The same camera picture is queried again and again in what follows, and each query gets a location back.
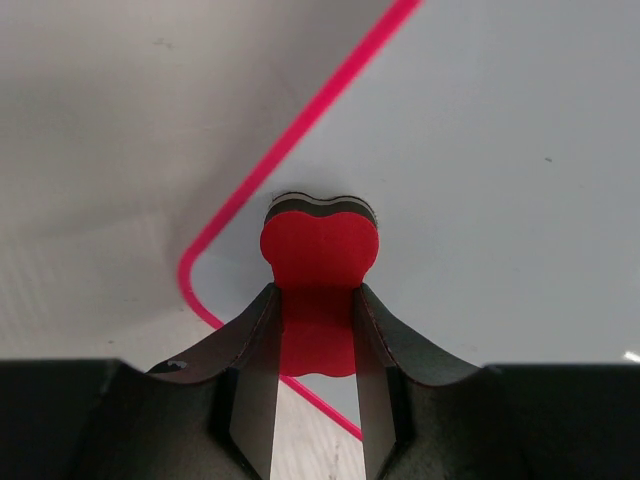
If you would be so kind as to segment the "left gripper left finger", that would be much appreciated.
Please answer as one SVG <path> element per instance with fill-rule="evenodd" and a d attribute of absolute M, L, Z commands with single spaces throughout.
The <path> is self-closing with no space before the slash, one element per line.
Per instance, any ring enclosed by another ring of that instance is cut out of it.
<path fill-rule="evenodd" d="M 149 371 L 113 359 L 1 365 L 5 479 L 266 479 L 278 290 Z"/>

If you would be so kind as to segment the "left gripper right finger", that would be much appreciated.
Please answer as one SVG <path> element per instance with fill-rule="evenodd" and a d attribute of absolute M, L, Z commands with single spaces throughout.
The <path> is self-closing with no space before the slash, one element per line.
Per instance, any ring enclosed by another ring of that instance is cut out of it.
<path fill-rule="evenodd" d="M 635 479 L 635 364 L 477 367 L 353 293 L 370 479 Z"/>

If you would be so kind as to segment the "red bone-shaped eraser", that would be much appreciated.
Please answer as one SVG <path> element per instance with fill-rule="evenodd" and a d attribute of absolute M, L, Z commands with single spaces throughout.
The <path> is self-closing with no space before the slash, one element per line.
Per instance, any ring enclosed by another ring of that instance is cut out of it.
<path fill-rule="evenodd" d="M 353 292 L 379 251 L 371 207 L 349 195 L 281 194 L 266 214 L 260 250 L 281 292 L 281 373 L 354 374 Z"/>

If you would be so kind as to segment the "pink framed whiteboard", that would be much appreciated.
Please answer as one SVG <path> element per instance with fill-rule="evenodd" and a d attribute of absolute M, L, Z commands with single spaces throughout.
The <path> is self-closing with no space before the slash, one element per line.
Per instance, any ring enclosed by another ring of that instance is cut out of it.
<path fill-rule="evenodd" d="M 185 251 L 210 325 L 271 279 L 288 191 L 365 200 L 367 283 L 471 363 L 637 362 L 638 3 L 396 3 Z"/>

